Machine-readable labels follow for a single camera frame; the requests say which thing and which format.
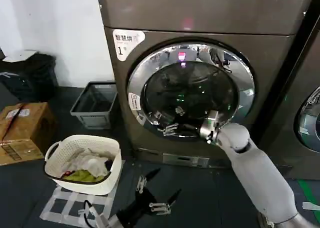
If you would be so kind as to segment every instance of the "plastic basket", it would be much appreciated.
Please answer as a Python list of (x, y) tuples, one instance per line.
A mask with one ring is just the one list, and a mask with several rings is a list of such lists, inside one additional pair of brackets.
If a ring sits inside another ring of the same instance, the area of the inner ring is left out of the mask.
[(90, 130), (112, 128), (118, 109), (115, 82), (92, 81), (82, 91), (70, 114)]
[(54, 96), (56, 58), (36, 53), (27, 60), (0, 60), (0, 82), (22, 102), (46, 102)]
[[(60, 178), (62, 168), (70, 158), (78, 152), (90, 150), (105, 156), (112, 156), (111, 170), (103, 180), (97, 182), (67, 181)], [(119, 143), (111, 138), (93, 135), (72, 135), (63, 141), (54, 143), (46, 152), (45, 174), (61, 187), (90, 195), (106, 195), (112, 191), (120, 175), (122, 158)]]

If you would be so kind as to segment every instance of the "washing machine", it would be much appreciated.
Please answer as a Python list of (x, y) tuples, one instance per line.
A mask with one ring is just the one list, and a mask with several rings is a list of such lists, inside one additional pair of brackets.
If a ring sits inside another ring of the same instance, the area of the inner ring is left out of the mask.
[(141, 159), (224, 167), (210, 111), (248, 129), (311, 0), (99, 0), (128, 136)]
[(271, 113), (262, 111), (268, 122), (255, 126), (259, 130), (266, 124), (258, 146), (289, 178), (320, 180), (319, 17), (320, 0), (312, 0), (284, 64), (294, 64), (294, 69), (279, 81), (283, 87), (275, 91), (277, 102)]

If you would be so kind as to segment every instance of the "white cloth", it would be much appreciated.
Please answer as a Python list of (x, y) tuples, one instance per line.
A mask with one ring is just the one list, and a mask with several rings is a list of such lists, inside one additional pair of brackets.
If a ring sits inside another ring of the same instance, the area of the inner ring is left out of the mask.
[(92, 153), (82, 152), (64, 165), (64, 172), (87, 170), (94, 177), (105, 177), (108, 174), (105, 162), (107, 157), (99, 157)]

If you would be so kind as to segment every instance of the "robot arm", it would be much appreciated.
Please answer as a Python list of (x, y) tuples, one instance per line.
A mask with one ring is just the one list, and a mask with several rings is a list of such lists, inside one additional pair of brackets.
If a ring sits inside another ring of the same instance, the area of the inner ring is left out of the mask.
[(200, 135), (225, 151), (257, 210), (279, 228), (315, 228), (298, 213), (291, 187), (266, 153), (257, 148), (248, 130), (236, 123), (215, 129), (217, 117), (216, 111), (210, 113)]
[(135, 200), (109, 219), (107, 219), (103, 213), (98, 214), (95, 207), (88, 200), (85, 200), (82, 212), (87, 226), (89, 228), (95, 228), (89, 223), (86, 211), (94, 216), (96, 228), (133, 228), (144, 215), (169, 215), (171, 213), (171, 207), (175, 204), (181, 189), (177, 190), (166, 202), (157, 202), (146, 185), (159, 171), (160, 169), (155, 169), (146, 176), (141, 175), (135, 190)]

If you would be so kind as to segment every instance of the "cardboard box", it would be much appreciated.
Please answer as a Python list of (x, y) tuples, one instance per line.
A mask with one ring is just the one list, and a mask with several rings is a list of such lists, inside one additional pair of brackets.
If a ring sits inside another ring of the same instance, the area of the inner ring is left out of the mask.
[(0, 166), (42, 159), (56, 126), (48, 103), (5, 107), (0, 114)]

